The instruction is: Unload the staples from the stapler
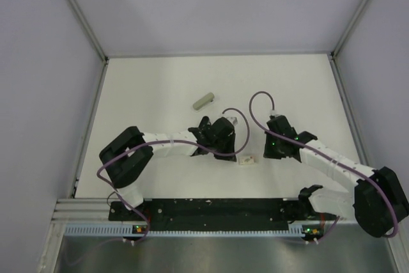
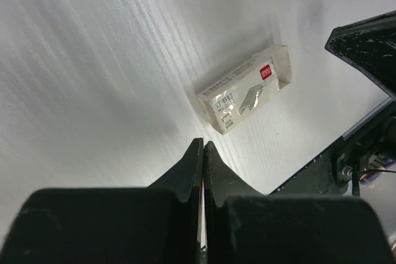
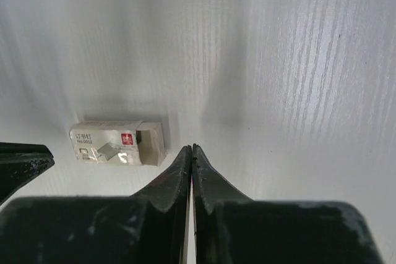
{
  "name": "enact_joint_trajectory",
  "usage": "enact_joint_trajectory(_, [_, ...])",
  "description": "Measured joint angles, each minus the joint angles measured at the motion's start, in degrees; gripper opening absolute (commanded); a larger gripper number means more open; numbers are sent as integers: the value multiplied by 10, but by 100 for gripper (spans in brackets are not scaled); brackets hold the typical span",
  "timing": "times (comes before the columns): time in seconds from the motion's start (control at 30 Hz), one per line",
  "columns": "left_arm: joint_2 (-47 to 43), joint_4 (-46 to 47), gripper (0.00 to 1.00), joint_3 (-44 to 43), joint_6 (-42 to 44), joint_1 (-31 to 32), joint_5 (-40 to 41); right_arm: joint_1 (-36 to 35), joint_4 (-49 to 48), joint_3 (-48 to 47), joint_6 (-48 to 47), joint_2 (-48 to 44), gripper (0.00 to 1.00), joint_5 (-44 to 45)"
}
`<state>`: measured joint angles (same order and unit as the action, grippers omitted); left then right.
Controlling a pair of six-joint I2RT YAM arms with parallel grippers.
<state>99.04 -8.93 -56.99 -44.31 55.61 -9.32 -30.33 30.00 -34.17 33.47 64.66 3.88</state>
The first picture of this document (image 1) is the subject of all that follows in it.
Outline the black stapler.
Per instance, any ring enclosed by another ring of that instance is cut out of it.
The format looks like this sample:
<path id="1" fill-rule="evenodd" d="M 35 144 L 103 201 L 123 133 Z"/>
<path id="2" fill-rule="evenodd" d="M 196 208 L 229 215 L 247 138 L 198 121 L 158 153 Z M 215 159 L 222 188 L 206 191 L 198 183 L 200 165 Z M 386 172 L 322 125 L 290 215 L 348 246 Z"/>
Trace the black stapler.
<path id="1" fill-rule="evenodd" d="M 204 130 L 204 129 L 208 129 L 210 126 L 211 126 L 210 118 L 208 116 L 204 116 L 199 122 L 198 128 L 201 130 Z"/>

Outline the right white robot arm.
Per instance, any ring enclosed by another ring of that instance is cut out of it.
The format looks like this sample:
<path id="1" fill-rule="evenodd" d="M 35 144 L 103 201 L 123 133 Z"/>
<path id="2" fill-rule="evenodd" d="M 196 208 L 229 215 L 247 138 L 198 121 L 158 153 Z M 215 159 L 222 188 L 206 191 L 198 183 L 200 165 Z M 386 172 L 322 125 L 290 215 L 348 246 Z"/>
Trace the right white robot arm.
<path id="1" fill-rule="evenodd" d="M 297 133 L 284 115 L 271 115 L 266 124 L 265 158 L 295 159 L 344 188 L 344 191 L 322 185 L 303 188 L 298 198 L 306 208 L 355 220 L 376 238 L 385 236 L 408 217 L 408 199 L 390 168 L 373 169 L 347 159 L 315 135 L 307 131 Z"/>

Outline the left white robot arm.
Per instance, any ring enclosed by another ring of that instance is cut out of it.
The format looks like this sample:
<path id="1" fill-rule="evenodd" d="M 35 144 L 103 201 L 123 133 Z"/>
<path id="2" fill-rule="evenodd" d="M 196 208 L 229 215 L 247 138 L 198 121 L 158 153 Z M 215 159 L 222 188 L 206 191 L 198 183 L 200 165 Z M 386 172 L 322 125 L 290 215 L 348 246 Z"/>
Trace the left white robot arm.
<path id="1" fill-rule="evenodd" d="M 113 188 L 130 210 L 144 201 L 136 181 L 152 159 L 195 157 L 212 151 L 216 159 L 235 162 L 235 125 L 235 117 L 220 117 L 211 123 L 205 116 L 198 127 L 173 134 L 144 133 L 131 126 L 111 141 L 99 158 L 102 164 L 108 164 L 105 170 Z"/>

